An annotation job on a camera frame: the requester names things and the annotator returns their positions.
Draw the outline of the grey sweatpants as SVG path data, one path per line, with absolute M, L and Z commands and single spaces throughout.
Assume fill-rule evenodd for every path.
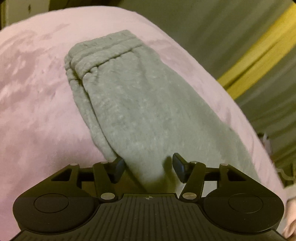
M 158 53 L 124 30 L 73 46 L 65 70 L 91 138 L 150 193 L 180 193 L 172 155 L 258 174 L 237 134 Z

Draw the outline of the pink fleece bed blanket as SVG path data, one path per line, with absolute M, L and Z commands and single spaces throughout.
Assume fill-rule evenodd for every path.
M 156 51 L 241 139 L 258 182 L 285 205 L 278 231 L 295 240 L 295 199 L 241 109 L 185 49 L 143 16 L 112 6 L 51 11 L 1 31 L 1 240 L 18 232 L 14 200 L 63 166 L 108 161 L 94 144 L 74 101 L 65 56 L 78 43 L 130 31 Z M 127 169 L 120 190 L 145 191 Z

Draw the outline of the grey curtain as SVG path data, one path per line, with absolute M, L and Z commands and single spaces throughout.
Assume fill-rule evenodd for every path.
M 120 1 L 186 49 L 217 80 L 295 1 Z M 295 47 L 236 99 L 257 132 L 266 132 L 278 168 L 295 161 Z

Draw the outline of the yellow curtain stripe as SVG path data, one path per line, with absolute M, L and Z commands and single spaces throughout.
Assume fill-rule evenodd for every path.
M 232 99 L 237 99 L 295 47 L 295 3 L 219 79 Z

